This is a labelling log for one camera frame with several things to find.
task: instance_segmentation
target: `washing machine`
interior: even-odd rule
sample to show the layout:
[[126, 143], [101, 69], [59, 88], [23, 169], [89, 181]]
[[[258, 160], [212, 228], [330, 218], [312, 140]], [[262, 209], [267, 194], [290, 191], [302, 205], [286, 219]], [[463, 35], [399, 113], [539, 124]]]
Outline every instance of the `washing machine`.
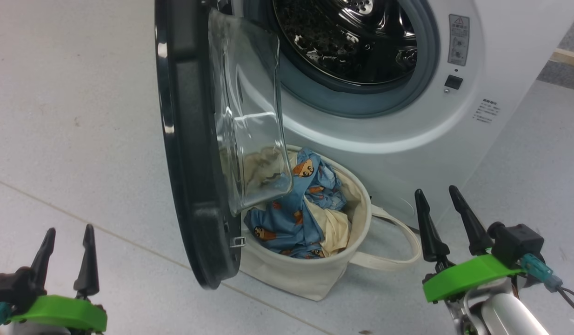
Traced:
[[[421, 188], [438, 221], [448, 186], [465, 184], [574, 21], [574, 0], [156, 0], [155, 12], [177, 216], [196, 277], [214, 286], [239, 266], [240, 208], [291, 186], [227, 192], [221, 161], [242, 150], [228, 137], [330, 157], [410, 226]], [[231, 104], [259, 128], [244, 132]]]

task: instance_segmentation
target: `warning label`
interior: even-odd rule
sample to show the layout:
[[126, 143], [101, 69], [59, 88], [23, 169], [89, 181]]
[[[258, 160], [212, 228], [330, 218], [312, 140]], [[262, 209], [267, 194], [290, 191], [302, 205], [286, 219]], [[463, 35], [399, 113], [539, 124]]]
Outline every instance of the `warning label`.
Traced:
[[498, 107], [497, 102], [483, 99], [477, 107], [473, 119], [489, 125], [494, 121], [494, 117], [498, 116], [499, 112], [500, 107]]
[[448, 49], [448, 62], [465, 66], [469, 47], [469, 17], [451, 14], [450, 46]]

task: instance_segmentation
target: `canvas bag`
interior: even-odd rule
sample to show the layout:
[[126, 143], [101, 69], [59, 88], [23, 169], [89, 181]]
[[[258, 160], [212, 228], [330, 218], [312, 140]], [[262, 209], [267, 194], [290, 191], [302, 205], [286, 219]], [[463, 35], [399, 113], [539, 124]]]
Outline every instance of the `canvas bag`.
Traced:
[[[300, 147], [287, 146], [287, 149], [298, 151]], [[412, 266], [421, 258], [421, 245], [409, 227], [382, 208], [372, 205], [366, 188], [353, 173], [339, 163], [321, 157], [333, 167], [342, 181], [341, 191], [347, 198], [347, 205], [342, 211], [347, 214], [352, 225], [345, 250], [321, 259], [283, 256], [261, 246], [242, 223], [242, 234], [247, 243], [242, 249], [240, 270], [270, 286], [314, 301], [326, 297], [350, 263], [381, 271], [396, 271]], [[393, 260], [357, 251], [370, 229], [372, 216], [386, 219], [400, 228], [412, 247], [413, 256], [409, 260]]]

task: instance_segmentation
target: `laundry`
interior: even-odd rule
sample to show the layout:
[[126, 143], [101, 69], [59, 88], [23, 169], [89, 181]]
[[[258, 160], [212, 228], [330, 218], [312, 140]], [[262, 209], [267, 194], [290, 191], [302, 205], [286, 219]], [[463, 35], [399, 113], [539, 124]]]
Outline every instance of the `laundry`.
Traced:
[[293, 191], [248, 211], [245, 224], [266, 248], [302, 259], [332, 256], [349, 238], [347, 203], [330, 165], [307, 148], [289, 154]]

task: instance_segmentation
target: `blue cloth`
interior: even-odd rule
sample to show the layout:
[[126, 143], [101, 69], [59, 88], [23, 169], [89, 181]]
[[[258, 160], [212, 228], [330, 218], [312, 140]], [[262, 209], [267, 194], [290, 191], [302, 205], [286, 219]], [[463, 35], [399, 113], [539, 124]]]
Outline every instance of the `blue cloth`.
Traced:
[[340, 179], [308, 148], [297, 153], [292, 173], [293, 191], [266, 204], [266, 210], [252, 208], [246, 214], [246, 226], [262, 246], [281, 255], [324, 257], [320, 246], [324, 234], [304, 203], [304, 196], [321, 208], [341, 210], [347, 201], [340, 191]]

